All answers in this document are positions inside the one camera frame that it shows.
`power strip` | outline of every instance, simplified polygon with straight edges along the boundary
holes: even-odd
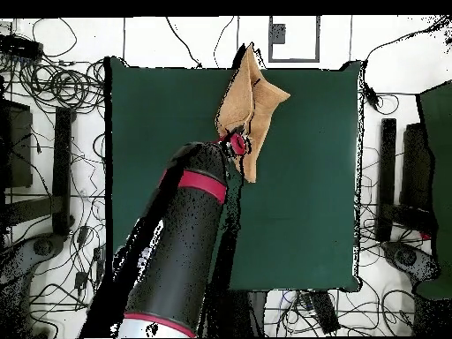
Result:
[[[0,35],[0,55],[22,64],[38,64],[42,59],[42,44],[16,35]]]

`green fabric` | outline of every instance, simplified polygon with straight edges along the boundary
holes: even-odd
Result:
[[[452,83],[425,92],[420,99],[434,156],[432,199],[438,233],[432,249],[441,275],[421,283],[417,293],[430,299],[452,298]]]
[[[111,66],[116,249],[169,158],[184,143],[218,138],[215,114],[233,71]],[[291,97],[273,115],[257,183],[242,191],[232,289],[353,288],[359,68],[264,71]]]

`dark green surface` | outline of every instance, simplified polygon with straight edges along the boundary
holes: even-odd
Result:
[[[452,298],[452,84],[423,93],[420,98],[428,146],[434,155],[432,199],[438,233],[432,249],[441,276],[421,283],[417,293],[431,299]]]
[[[215,114],[232,70],[113,71],[113,240],[143,212],[168,159],[217,139]],[[291,94],[275,111],[242,192],[232,289],[350,287],[359,63],[344,72],[269,70]]]

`black frame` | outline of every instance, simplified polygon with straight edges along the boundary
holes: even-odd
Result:
[[[72,122],[76,117],[76,112],[72,109],[56,108],[52,196],[6,204],[2,214],[2,227],[52,215],[54,234],[68,237],[72,226],[70,214]]]
[[[396,169],[396,120],[385,118],[381,121],[380,133],[380,162],[379,183],[377,192],[377,207],[375,215],[374,236],[377,242],[388,242],[391,240],[393,222],[397,222],[412,230],[418,230],[430,236],[437,230],[437,222],[432,210],[424,210],[409,205],[394,204],[394,179]],[[407,173],[416,172],[416,168],[404,169],[403,179]],[[423,170],[419,167],[418,178],[423,176]]]
[[[274,24],[269,16],[268,25],[268,62],[269,63],[319,63],[320,62],[320,16],[316,16],[315,58],[273,58],[273,45],[284,44],[285,25]]]

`white floor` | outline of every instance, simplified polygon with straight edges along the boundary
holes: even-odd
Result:
[[[17,33],[33,38],[33,25],[36,20],[19,19],[17,23],[13,24],[13,28],[17,29]],[[50,56],[64,52],[77,40],[71,51],[60,57],[52,57],[53,60],[63,59],[64,61],[94,63],[105,56],[116,56],[123,57],[129,65],[140,67],[183,66],[189,68],[196,66],[184,44],[171,32],[165,18],[64,20],[72,28],[76,39],[68,26],[59,19],[45,19],[37,23],[34,28],[36,40],[43,43],[45,53]],[[267,62],[268,17],[240,16],[239,22],[237,22],[237,16],[234,19],[232,16],[169,18],[169,21],[181,39],[190,47],[193,57],[203,67],[214,68],[218,64],[220,68],[229,68],[235,56],[237,45],[242,43],[248,45],[249,42],[253,41],[255,48],[260,49],[267,68],[297,67],[321,69],[339,69],[349,59],[364,60],[372,49],[382,43],[424,29],[433,22],[428,16],[322,16],[320,24],[320,62],[318,64],[271,64]],[[287,48],[278,46],[278,48],[274,49],[274,58],[291,57],[290,48],[295,51],[297,42],[304,39],[306,39],[306,43],[303,44],[305,50],[296,50],[296,56],[294,57],[303,57],[301,55],[307,53],[306,51],[310,45],[308,39],[313,39],[315,31],[310,29],[309,26],[297,29],[303,22],[305,22],[305,19],[302,18],[274,17],[274,23],[285,23],[287,25],[286,43],[289,46],[286,46]],[[448,48],[444,42],[445,40],[444,31],[440,30],[433,34],[419,34],[408,40],[375,50],[369,59],[365,76],[366,82],[377,93],[417,94],[452,79],[452,71],[449,69],[452,66],[452,54],[447,53]],[[88,63],[75,64],[68,69],[85,72],[88,66]],[[36,106],[32,98],[20,96],[25,91],[19,83],[13,83],[11,93],[14,101],[30,105],[32,109],[34,131],[40,134],[37,139],[42,149],[42,152],[37,154],[36,148],[33,148],[32,163],[40,171],[47,187],[51,191],[53,150],[45,147],[52,147],[53,144],[53,128],[50,122],[53,121],[54,115],[49,115],[49,118],[47,118]],[[378,149],[379,147],[378,134],[380,133],[382,118],[394,117],[397,119],[397,153],[403,151],[402,136],[405,126],[418,121],[414,96],[398,95],[397,97],[400,104],[397,111],[391,116],[383,116],[368,105],[365,106],[364,145],[366,148],[363,156],[364,167],[378,161],[378,155],[372,148]],[[389,112],[394,109],[395,100],[391,97],[385,97],[383,104],[381,111]],[[84,159],[79,158],[72,165],[74,184],[72,184],[71,204],[72,214],[76,219],[74,230],[79,227],[81,222],[92,227],[97,225],[99,229],[97,230],[99,237],[93,238],[92,242],[86,246],[87,259],[85,260],[82,257],[84,267],[89,266],[93,249],[99,243],[103,244],[105,240],[105,229],[98,220],[98,218],[101,218],[101,220],[105,218],[103,213],[104,205],[102,204],[105,193],[105,177],[101,159],[93,150],[94,139],[104,132],[105,126],[102,116],[103,108],[99,108],[99,111],[94,110],[89,114],[79,115],[72,126],[73,143],[75,144],[72,147],[72,152],[84,156]],[[96,145],[97,152],[103,152],[101,150],[102,142],[99,141]],[[402,161],[402,155],[396,158],[395,202],[398,200],[400,191]],[[364,175],[370,178],[372,182],[367,178],[363,178],[363,185],[374,185],[377,182],[377,165],[365,169]],[[13,189],[12,195],[11,192],[8,192],[7,202],[30,199],[33,196],[22,196],[30,194],[46,195],[45,188],[35,171],[33,186],[29,189]],[[364,187],[362,202],[369,203],[372,198],[374,203],[375,194],[375,187]],[[89,212],[93,205],[94,196],[97,195],[100,197],[97,197],[94,202],[96,212],[99,209],[99,213],[96,213],[96,218],[93,215],[89,215]],[[363,217],[365,219],[370,217],[370,215],[364,214]],[[34,222],[27,222],[14,227],[10,240],[15,241],[20,238],[31,223]],[[50,230],[51,221],[47,219],[34,225],[26,235],[36,235]],[[394,238],[400,236],[402,232],[402,230],[393,230]],[[413,233],[411,236],[419,238],[418,233]],[[365,245],[371,245],[372,243],[369,240]],[[428,243],[424,243],[422,248],[425,251],[429,251]],[[72,262],[68,261],[70,256],[68,241],[62,253],[52,261],[42,264],[36,273],[39,274],[48,269],[59,267],[64,263],[65,265],[43,275],[37,275],[32,284],[31,294],[37,295],[49,283],[62,284],[62,287],[67,291],[71,291],[74,287],[74,278],[77,270],[72,266]],[[363,252],[360,256],[359,265],[359,275],[375,289],[380,298],[389,290],[402,289],[411,291],[408,278],[391,268],[384,259],[377,257],[375,254]],[[61,290],[56,290],[52,286],[47,288],[44,295],[50,293],[51,295],[39,298],[36,302],[46,304],[72,302],[68,297],[65,298],[65,294]],[[378,328],[372,330],[360,329],[360,331],[369,335],[390,335],[382,322],[381,313],[377,313],[376,304],[372,304],[372,302],[377,301],[377,297],[367,284],[358,293],[344,294],[336,290],[331,290],[330,293],[334,297],[335,302],[338,301],[338,315],[341,316],[339,320],[342,325],[351,328],[372,328],[378,322]],[[292,294],[293,292],[289,292],[285,296],[289,302]],[[77,296],[77,292],[74,291],[72,295]],[[281,302],[282,296],[283,292],[281,290],[270,292],[267,299],[266,323],[277,322],[281,313],[277,309],[289,307],[289,302]],[[92,290],[88,286],[85,302],[88,302],[91,297]],[[368,302],[369,304],[359,307],[359,310],[355,308],[355,306]],[[400,293],[390,295],[386,306],[397,313],[400,310],[406,313],[413,312],[411,299]],[[86,310],[54,313],[56,310],[73,309],[73,306],[32,305],[33,310],[42,311],[34,313],[36,318],[39,318],[51,308],[53,308],[52,313],[47,313],[43,319],[51,321],[58,326],[57,338],[76,337],[86,318]],[[289,322],[295,320],[295,315],[294,317],[289,316]],[[309,328],[309,326],[304,320],[301,320],[296,324],[291,324],[290,328],[298,331]],[[50,327],[50,329],[53,332],[52,334],[54,334],[55,329],[53,327]],[[398,335],[409,335],[411,333],[410,328],[402,322],[392,326],[392,329]],[[276,324],[266,325],[268,335],[274,336],[275,331]],[[323,336],[321,330],[317,329],[316,332]],[[347,334],[358,335],[356,331],[350,331],[345,328],[341,329],[337,335]],[[289,332],[286,334],[284,327],[281,326],[278,335],[314,335],[314,332],[308,331],[293,334]]]

